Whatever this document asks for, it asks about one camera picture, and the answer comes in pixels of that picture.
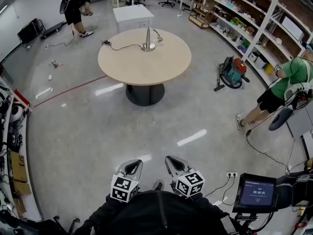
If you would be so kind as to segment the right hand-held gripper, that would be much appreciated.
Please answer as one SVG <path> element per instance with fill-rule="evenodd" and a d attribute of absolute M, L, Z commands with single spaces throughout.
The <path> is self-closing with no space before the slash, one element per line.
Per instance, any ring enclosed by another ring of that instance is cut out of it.
<path fill-rule="evenodd" d="M 200 193 L 205 179 L 199 171 L 187 172 L 189 163 L 176 156 L 166 156 L 165 165 L 172 180 L 175 181 L 174 193 L 183 197 L 191 197 Z M 187 172 L 177 177 L 176 172 Z"/>

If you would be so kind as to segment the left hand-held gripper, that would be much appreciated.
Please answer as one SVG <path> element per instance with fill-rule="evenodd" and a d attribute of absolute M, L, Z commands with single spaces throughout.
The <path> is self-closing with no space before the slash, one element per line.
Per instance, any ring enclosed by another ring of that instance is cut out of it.
<path fill-rule="evenodd" d="M 128 203 L 139 190 L 142 169 L 143 161 L 140 159 L 122 163 L 112 177 L 110 197 Z"/>

